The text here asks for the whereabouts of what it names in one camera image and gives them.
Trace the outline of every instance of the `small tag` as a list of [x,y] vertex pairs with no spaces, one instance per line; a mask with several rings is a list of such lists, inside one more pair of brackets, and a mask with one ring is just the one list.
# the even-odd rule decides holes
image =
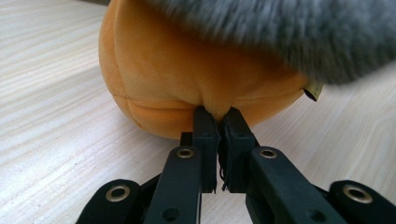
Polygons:
[[309,80],[308,84],[306,84],[306,86],[303,87],[305,95],[309,99],[315,102],[318,100],[322,89],[323,89],[323,82],[319,82],[315,80]]

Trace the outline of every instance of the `black plastic part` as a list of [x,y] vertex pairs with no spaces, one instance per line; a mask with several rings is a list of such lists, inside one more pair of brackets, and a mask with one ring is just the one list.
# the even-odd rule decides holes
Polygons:
[[223,190],[245,193],[248,188],[248,160],[257,140],[235,108],[224,116],[223,139],[219,148],[219,163],[224,180]]
[[169,153],[144,223],[199,223],[201,152],[176,147]]
[[327,201],[329,201],[329,192],[327,192],[327,191],[324,190],[324,189],[321,189],[321,188],[318,187],[318,186],[315,186],[315,185],[314,185],[314,187],[315,187],[315,189],[321,194],[321,196],[322,196],[324,199],[326,199]]
[[396,223],[396,206],[354,181],[332,183],[329,201],[348,223]]
[[346,223],[280,150],[253,149],[250,171],[275,223]]
[[218,146],[221,137],[216,120],[203,108],[194,111],[192,145],[202,152],[202,192],[211,193],[217,186]]
[[135,223],[142,215],[140,187],[134,181],[114,180],[95,192],[77,224]]
[[265,198],[262,196],[260,187],[255,181],[249,181],[245,203],[251,221],[254,224],[274,223],[274,213]]
[[154,195],[155,189],[157,188],[160,177],[161,175],[156,175],[155,177],[151,178],[148,182],[140,186],[139,199],[140,199],[140,204],[143,208],[143,212],[139,223],[143,223],[143,221],[146,218],[146,213],[149,209],[149,205],[151,204],[152,196]]
[[180,146],[192,147],[192,133],[181,133]]

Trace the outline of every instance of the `wood grain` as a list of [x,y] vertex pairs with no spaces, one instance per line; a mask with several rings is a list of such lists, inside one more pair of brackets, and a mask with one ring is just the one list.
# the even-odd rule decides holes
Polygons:
[[[0,2],[0,223],[74,223],[106,182],[161,172],[177,141],[138,130],[102,79],[106,6]],[[396,203],[396,64],[302,97],[252,130],[314,184],[352,179]],[[244,195],[204,195],[202,223],[250,223]]]

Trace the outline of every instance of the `screw hole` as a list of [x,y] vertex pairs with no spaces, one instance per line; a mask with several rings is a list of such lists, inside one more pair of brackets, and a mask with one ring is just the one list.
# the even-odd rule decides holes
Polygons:
[[261,155],[267,159],[273,159],[277,156],[276,152],[271,149],[264,149],[261,151]]
[[163,211],[163,220],[167,222],[173,222],[178,219],[178,209],[176,208],[168,208],[165,211]]
[[373,201],[373,197],[369,193],[356,186],[345,185],[343,192],[349,199],[358,203],[371,203]]
[[106,199],[113,203],[120,202],[126,199],[130,192],[130,189],[126,185],[114,186],[107,191]]
[[177,155],[180,158],[190,158],[192,157],[193,154],[194,152],[191,149],[187,149],[187,148],[183,148],[177,152]]
[[327,219],[326,216],[317,209],[310,209],[307,214],[309,218],[316,222],[325,222]]

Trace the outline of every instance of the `pumpkin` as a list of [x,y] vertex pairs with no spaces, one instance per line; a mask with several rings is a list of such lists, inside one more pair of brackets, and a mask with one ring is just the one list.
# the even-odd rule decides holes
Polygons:
[[295,102],[307,84],[272,51],[206,43],[139,0],[111,1],[99,60],[122,112],[168,138],[192,130],[200,105],[217,120],[236,107],[253,126]]

